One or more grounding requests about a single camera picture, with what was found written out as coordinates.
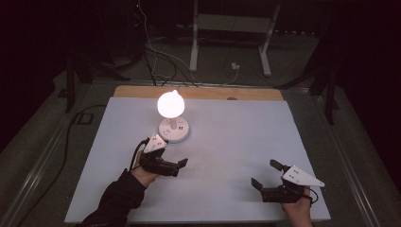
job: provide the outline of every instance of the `person's right hand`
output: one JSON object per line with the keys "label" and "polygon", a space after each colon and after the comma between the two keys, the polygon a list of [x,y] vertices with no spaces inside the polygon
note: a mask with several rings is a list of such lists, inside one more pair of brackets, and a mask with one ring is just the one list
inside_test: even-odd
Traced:
{"label": "person's right hand", "polygon": [[[309,197],[308,188],[304,189],[304,195]],[[313,227],[310,219],[310,203],[311,200],[306,197],[301,197],[295,203],[281,203],[293,227]]]}
{"label": "person's right hand", "polygon": [[159,177],[159,174],[149,173],[144,170],[139,165],[139,159],[141,159],[142,150],[138,152],[136,163],[133,171],[131,171],[132,176],[134,176],[144,187],[149,187],[149,185]]}

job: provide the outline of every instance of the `cable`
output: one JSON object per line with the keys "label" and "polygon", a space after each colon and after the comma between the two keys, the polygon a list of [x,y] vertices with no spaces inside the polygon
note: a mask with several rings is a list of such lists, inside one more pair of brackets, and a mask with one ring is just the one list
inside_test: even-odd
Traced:
{"label": "cable", "polygon": [[[99,8],[98,8],[98,5],[97,5],[97,4],[95,4],[95,5],[96,5],[96,9],[97,9],[97,16],[98,16],[98,18],[99,18],[101,24],[103,24],[103,17],[102,17],[102,15],[100,14],[100,10],[99,10]],[[127,10],[126,10],[126,12],[127,12],[127,15],[126,15],[126,17],[127,17],[126,29],[127,29],[127,33],[130,34],[130,22],[131,22],[131,17],[132,17],[132,15],[131,15],[131,11],[130,11],[130,4],[129,4],[128,1],[126,1],[126,9],[127,9]],[[129,46],[130,46],[130,35],[127,35],[127,41],[126,41],[126,44],[125,44],[125,50],[124,50],[123,56],[126,56],[126,55],[127,55]],[[131,56],[129,56],[130,62],[124,63],[124,64],[122,64],[122,65],[118,65],[118,66],[110,66],[110,65],[107,64],[107,63],[102,63],[102,64],[103,64],[104,66],[108,67],[108,68],[111,69],[111,70],[118,71],[119,73],[121,73],[121,72],[123,72],[123,71],[129,70],[129,69],[132,68],[136,63],[138,63],[139,60],[141,59],[141,55],[142,55],[141,53],[139,53],[137,56],[133,56],[133,54],[132,54]]]}
{"label": "cable", "polygon": [[313,189],[311,189],[310,187],[304,187],[304,189],[307,189],[307,190],[309,190],[309,191],[311,191],[311,192],[313,192],[313,194],[315,194],[315,196],[316,196],[316,200],[314,200],[314,201],[311,201],[310,202],[310,205],[312,205],[313,203],[315,203],[316,201],[318,201],[319,200],[319,196],[318,196],[318,193],[316,193]]}
{"label": "cable", "polygon": [[70,124],[68,125],[67,129],[67,134],[66,134],[66,140],[65,140],[65,146],[64,146],[64,154],[63,154],[63,159],[62,159],[62,164],[61,167],[56,174],[56,177],[53,179],[53,181],[50,183],[50,185],[45,189],[45,191],[42,193],[42,195],[31,205],[31,207],[26,211],[26,214],[21,218],[20,222],[18,222],[17,227],[20,227],[24,221],[26,221],[27,217],[30,215],[30,213],[35,209],[35,207],[40,203],[40,201],[44,198],[44,196],[50,191],[50,189],[53,187],[54,183],[57,181],[57,179],[60,177],[65,164],[67,163],[67,157],[68,157],[68,144],[69,144],[69,135],[72,126],[74,123],[76,123],[76,120],[78,119],[79,116],[82,116],[83,114],[86,114],[85,111],[95,108],[95,107],[106,107],[106,105],[94,105],[88,108],[83,109],[82,111],[76,113],[74,118],[71,120]]}
{"label": "cable", "polygon": [[147,53],[145,53],[145,55],[144,55],[144,59],[145,59],[145,61],[146,61],[146,66],[148,67],[148,70],[149,70],[149,73],[150,73],[151,80],[153,81],[153,86],[157,86],[157,84],[156,84],[156,80],[154,79],[154,76],[153,76],[153,74],[151,73],[151,68],[150,68],[150,64],[149,64],[149,61],[148,61],[148,56],[147,56]]}
{"label": "cable", "polygon": [[176,75],[177,75],[177,65],[172,61],[172,59],[171,58],[169,58],[169,57],[165,57],[164,59],[163,58],[161,58],[162,60],[164,60],[164,61],[169,61],[173,66],[174,66],[174,73],[173,73],[173,76],[171,76],[171,77],[168,77],[168,76],[164,76],[164,75],[155,75],[155,76],[157,76],[157,77],[159,77],[159,78],[161,78],[161,79],[172,79],[172,78],[174,78]]}
{"label": "cable", "polygon": [[[236,24],[236,17],[234,19],[233,24],[231,25],[231,28],[230,28],[230,36],[229,36],[228,42],[231,41],[231,38],[232,38],[232,35],[233,35],[233,29],[234,29],[235,24]],[[225,58],[224,58],[223,72],[224,72],[225,65],[227,64],[228,54],[230,53],[230,51],[231,51],[231,47],[229,46],[227,51],[226,51]]]}
{"label": "cable", "polygon": [[133,164],[135,163],[136,160],[136,154],[138,153],[139,148],[142,147],[142,145],[146,145],[149,142],[149,138],[142,140],[141,143],[139,143],[138,146],[136,146],[135,152],[133,153],[132,159],[131,159],[131,164],[130,164],[130,168],[129,171],[133,171],[134,169],[136,169],[139,166],[133,167]]}
{"label": "cable", "polygon": [[[289,69],[289,67],[290,67],[293,63],[295,63],[295,62],[301,60],[302,58],[304,58],[304,57],[310,52],[310,50],[311,50],[314,46],[316,46],[316,44],[317,44],[318,42],[319,42],[319,40],[316,41],[315,43],[313,43],[313,44],[304,52],[304,54],[302,54],[300,57],[296,58],[295,60],[291,61],[291,62],[280,72],[280,75],[278,76],[279,79],[278,79],[277,82],[280,81],[282,75]],[[282,85],[283,85],[283,84],[281,84],[281,85],[272,85],[272,86],[273,86],[274,88],[279,89],[279,87],[281,87]]]}
{"label": "cable", "polygon": [[257,77],[259,77],[263,82],[265,82],[268,86],[270,86],[270,87],[272,87],[273,85],[271,85],[269,82],[268,82],[268,80],[266,79],[266,77],[264,77],[263,75],[260,75],[257,71],[256,71],[256,69],[254,69],[254,67],[249,63],[249,62],[247,62],[247,61],[243,61],[243,60],[241,60],[241,61],[239,61],[238,63],[240,63],[240,64],[248,64],[248,67],[247,68],[249,68],[249,69],[251,69],[251,71],[253,72],[253,74],[254,75],[256,75]]}
{"label": "cable", "polygon": [[238,68],[235,70],[235,77],[234,77],[234,79],[231,80],[230,82],[223,83],[223,85],[230,84],[230,83],[234,82],[234,81],[236,80],[236,78],[238,77],[238,70],[239,70]]}
{"label": "cable", "polygon": [[[162,56],[165,58],[165,59],[161,58],[162,60],[169,61],[171,64],[174,65],[174,69],[175,69],[175,70],[178,69],[178,70],[180,71],[180,73],[183,75],[183,77],[184,77],[186,80],[188,80],[188,82],[191,82],[192,85],[194,85],[195,87],[198,87],[198,85],[195,84],[193,81],[191,81],[191,80],[186,76],[186,74],[183,72],[183,70],[182,70],[177,64],[174,63],[174,61],[170,58],[171,55],[168,55],[168,54],[166,54],[166,53],[164,53],[164,52],[160,52],[160,51],[158,51],[158,50],[156,50],[156,54],[162,55]],[[176,71],[174,72],[174,76],[172,76],[171,78],[169,78],[169,80],[171,81],[175,76],[176,76]]]}
{"label": "cable", "polygon": [[152,79],[154,79],[155,76],[157,76],[157,77],[164,77],[163,75],[155,75],[155,74],[154,74],[154,70],[155,70],[155,68],[156,68],[156,63],[157,63],[158,58],[157,58],[157,56],[156,56],[156,50],[155,50],[155,49],[153,48],[153,46],[151,45],[151,41],[150,41],[150,38],[149,38],[149,35],[148,35],[148,28],[147,28],[148,17],[147,17],[147,15],[142,11],[142,8],[141,8],[141,1],[140,1],[140,0],[138,0],[138,8],[139,8],[140,12],[142,13],[142,15],[144,16],[144,29],[145,29],[145,33],[146,33],[147,39],[148,39],[148,44],[146,44],[146,45],[149,46],[149,47],[153,50],[153,56],[154,56],[153,67],[150,67],[150,64],[149,64],[149,62],[148,62],[148,57],[147,57],[147,65],[148,65],[150,74],[151,74],[151,76],[152,76]]}
{"label": "cable", "polygon": [[148,35],[147,16],[146,16],[146,14],[142,11],[142,8],[141,8],[141,1],[140,1],[140,0],[138,0],[138,8],[139,8],[139,10],[141,11],[141,13],[143,14],[144,19],[145,19],[145,20],[144,20],[145,32],[146,32],[147,39],[148,39],[148,44],[145,44],[145,45],[148,46],[148,47],[153,51],[153,56],[154,56],[154,58],[155,58],[154,63],[153,63],[153,68],[152,68],[151,74],[152,74],[153,76],[155,76],[155,75],[154,75],[154,70],[155,70],[155,68],[156,68],[156,62],[157,62],[157,59],[158,59],[156,54],[159,53],[159,54],[163,54],[163,55],[169,56],[169,57],[171,57],[171,58],[174,58],[174,59],[180,61],[180,62],[181,62],[183,65],[185,65],[185,67],[188,69],[189,74],[191,75],[192,79],[193,79],[194,81],[196,81],[196,82],[198,82],[198,83],[201,84],[200,81],[198,81],[198,80],[196,80],[196,79],[194,78],[194,76],[193,76],[192,73],[190,72],[189,66],[188,66],[183,60],[181,60],[180,58],[178,58],[178,57],[176,57],[176,56],[167,54],[167,53],[165,53],[165,52],[162,52],[162,51],[160,51],[160,50],[156,50],[155,48],[153,48],[153,46],[152,46],[152,44],[151,44],[151,41],[150,41],[150,38],[149,38],[149,35]]}

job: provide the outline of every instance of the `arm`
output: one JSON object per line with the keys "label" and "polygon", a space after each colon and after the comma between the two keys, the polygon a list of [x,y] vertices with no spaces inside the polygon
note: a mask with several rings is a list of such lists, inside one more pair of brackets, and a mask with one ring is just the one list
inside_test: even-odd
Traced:
{"label": "arm", "polygon": [[[309,189],[304,189],[304,195],[309,197]],[[311,200],[306,197],[301,197],[295,203],[282,203],[283,209],[286,211],[293,227],[313,227],[310,218],[310,203]]]}
{"label": "arm", "polygon": [[128,213],[141,205],[145,190],[158,176],[140,166],[132,172],[125,169],[118,181],[107,187],[94,213],[77,226],[125,226]]}

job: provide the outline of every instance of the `small white object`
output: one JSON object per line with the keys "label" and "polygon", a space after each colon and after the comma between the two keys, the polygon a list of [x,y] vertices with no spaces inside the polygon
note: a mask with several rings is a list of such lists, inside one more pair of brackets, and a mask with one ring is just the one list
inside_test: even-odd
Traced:
{"label": "small white object", "polygon": [[292,166],[284,175],[283,179],[304,186],[319,186],[324,187],[324,183],[301,170],[297,166]]}
{"label": "small white object", "polygon": [[239,69],[239,63],[233,62],[231,63],[231,67],[233,68],[233,70]]}
{"label": "small white object", "polygon": [[169,143],[180,143],[186,139],[189,134],[189,124],[180,116],[165,118],[159,125],[159,134]]}
{"label": "small white object", "polygon": [[160,137],[159,134],[153,133],[153,135],[150,137],[149,142],[147,143],[147,146],[144,149],[144,152],[149,153],[165,147],[167,147],[167,143]]}

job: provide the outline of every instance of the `lamp base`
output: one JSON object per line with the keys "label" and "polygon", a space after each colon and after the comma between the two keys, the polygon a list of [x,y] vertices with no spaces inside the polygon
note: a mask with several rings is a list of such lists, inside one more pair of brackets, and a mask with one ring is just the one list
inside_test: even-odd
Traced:
{"label": "lamp base", "polygon": [[[176,121],[175,126],[172,129],[171,125],[174,125],[173,121]],[[189,134],[188,122],[178,116],[176,118],[165,118],[159,125],[159,135],[164,139],[168,140],[169,143],[176,144],[182,142]]]}

